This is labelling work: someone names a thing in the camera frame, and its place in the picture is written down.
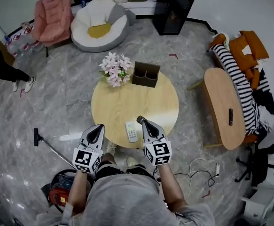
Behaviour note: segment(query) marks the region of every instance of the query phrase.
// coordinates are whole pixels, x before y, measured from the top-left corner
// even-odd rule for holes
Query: white sneaker
[[[16,80],[16,82],[13,82],[13,91],[16,92],[19,87],[19,80]]]
[[[132,156],[129,156],[129,157],[126,159],[126,163],[127,163],[127,167],[132,167],[132,166],[138,165],[137,160],[134,159]]]
[[[118,145],[109,141],[108,146],[107,146],[107,153],[110,153],[111,155],[115,155],[115,151],[116,151],[117,147],[118,147]]]
[[[25,85],[25,92],[29,92],[29,90],[31,90],[33,84],[35,82],[35,77],[30,77],[30,81],[26,82],[26,85]]]

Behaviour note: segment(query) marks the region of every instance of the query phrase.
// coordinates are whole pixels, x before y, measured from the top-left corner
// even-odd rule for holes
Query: office chair
[[[259,149],[258,144],[255,144],[254,154],[249,146],[246,149],[250,151],[249,160],[247,163],[241,161],[239,158],[236,158],[236,162],[245,166],[246,171],[239,179],[235,179],[235,182],[239,183],[246,175],[248,176],[245,180],[250,180],[252,174],[253,179],[251,185],[257,186],[259,183],[262,183],[266,179],[267,169],[274,169],[274,165],[268,164],[268,155],[274,154],[274,144],[268,148],[263,149]]]

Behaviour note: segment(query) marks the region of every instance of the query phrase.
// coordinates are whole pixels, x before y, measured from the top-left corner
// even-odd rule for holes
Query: remote control
[[[128,135],[129,142],[132,142],[132,143],[136,142],[138,140],[138,137],[137,137],[137,132],[133,126],[133,122],[129,121],[125,123],[125,127],[126,127],[126,132]]]
[[[229,125],[233,125],[233,109],[229,109]]]

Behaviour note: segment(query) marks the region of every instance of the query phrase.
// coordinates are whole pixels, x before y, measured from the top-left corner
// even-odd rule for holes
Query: gray shirt
[[[64,215],[71,215],[71,210],[67,204]],[[99,179],[88,196],[84,212],[66,221],[70,226],[215,226],[214,217],[204,203],[183,207],[178,213],[184,218],[166,208],[153,179],[120,174]],[[37,225],[54,226],[61,220],[61,215],[39,214]]]

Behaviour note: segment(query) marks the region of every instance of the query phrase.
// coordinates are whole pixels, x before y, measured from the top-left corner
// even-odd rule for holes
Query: cable
[[[152,176],[154,176],[156,173],[157,173],[157,166],[156,166],[156,168],[154,169],[154,171],[153,171],[153,173],[152,173]]]
[[[176,176],[176,175],[186,175],[186,176],[188,176],[188,177],[190,178],[188,194],[187,194],[186,197],[189,196],[190,188],[191,188],[191,182],[192,182],[192,177],[193,177],[196,173],[198,173],[198,172],[207,172],[207,173],[209,174],[209,176],[210,176],[210,178],[209,178],[209,180],[208,180],[208,186],[209,186],[209,187],[212,187],[212,186],[215,184],[214,178],[218,176],[218,174],[212,176],[210,172],[205,171],[205,170],[198,170],[198,171],[194,172],[193,174],[191,174],[191,164],[192,164],[194,161],[197,161],[197,160],[203,160],[203,161],[207,161],[207,162],[214,161],[214,162],[216,162],[216,166],[218,166],[218,162],[217,162],[216,160],[213,160],[213,159],[212,159],[212,160],[207,160],[207,159],[204,159],[204,158],[196,158],[196,159],[194,159],[194,160],[190,163],[190,165],[189,165],[189,173],[190,173],[190,175],[187,174],[187,173],[175,173],[174,176]],[[156,173],[157,173],[157,166],[156,166],[156,168],[154,169],[154,171],[153,171],[153,173],[152,173],[152,176],[154,176]]]
[[[218,162],[216,161],[216,160],[214,160],[214,159],[212,159],[212,160],[207,160],[207,159],[205,159],[205,158],[196,158],[196,159],[194,159],[191,163],[190,163],[190,165],[189,165],[189,172],[190,172],[190,175],[191,175],[191,164],[193,163],[193,162],[195,162],[195,161],[197,161],[197,160],[203,160],[203,161],[206,161],[206,162],[210,162],[210,161],[214,161],[214,162],[216,162],[216,166],[218,166]],[[210,175],[210,178],[209,178],[209,180],[208,180],[208,185],[210,185],[210,180],[212,179],[213,180],[213,184],[212,185],[214,185],[215,184],[215,181],[214,181],[214,177],[216,177],[217,175],[215,175],[215,176],[213,176],[212,177],[212,175],[211,175],[211,173],[209,173],[209,175]],[[190,183],[189,183],[189,189],[188,189],[188,194],[187,194],[187,196],[186,197],[188,197],[189,196],[189,194],[190,194],[190,188],[191,188],[191,183],[192,183],[192,177],[194,176],[194,174],[193,175],[191,175],[191,177],[190,177]]]

